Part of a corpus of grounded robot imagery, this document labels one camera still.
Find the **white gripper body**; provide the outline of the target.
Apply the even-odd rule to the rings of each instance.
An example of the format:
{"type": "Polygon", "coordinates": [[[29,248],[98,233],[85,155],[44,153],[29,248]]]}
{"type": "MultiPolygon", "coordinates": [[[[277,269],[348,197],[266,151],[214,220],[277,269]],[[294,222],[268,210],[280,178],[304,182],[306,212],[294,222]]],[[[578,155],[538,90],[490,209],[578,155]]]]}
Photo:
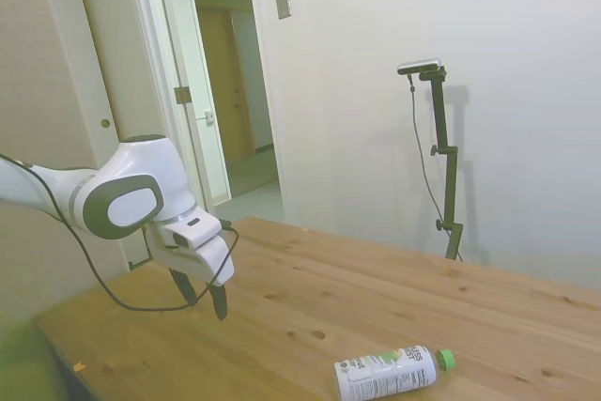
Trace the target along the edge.
{"type": "Polygon", "coordinates": [[[189,212],[145,226],[153,258],[198,281],[224,285],[234,275],[220,221],[207,212],[189,212]]]}

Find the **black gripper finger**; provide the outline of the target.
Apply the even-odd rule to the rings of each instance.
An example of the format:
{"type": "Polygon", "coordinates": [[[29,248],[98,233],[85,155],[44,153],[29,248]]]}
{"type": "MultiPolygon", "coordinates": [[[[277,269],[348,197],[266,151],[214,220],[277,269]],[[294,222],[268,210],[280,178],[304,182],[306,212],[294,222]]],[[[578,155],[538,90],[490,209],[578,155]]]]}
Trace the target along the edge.
{"type": "Polygon", "coordinates": [[[212,299],[212,305],[216,317],[223,321],[228,315],[228,301],[225,285],[208,285],[208,293],[212,299]]]}
{"type": "Polygon", "coordinates": [[[170,269],[170,274],[173,281],[175,282],[177,289],[182,295],[183,299],[189,306],[196,305],[196,292],[188,276],[177,270],[170,269]]]}

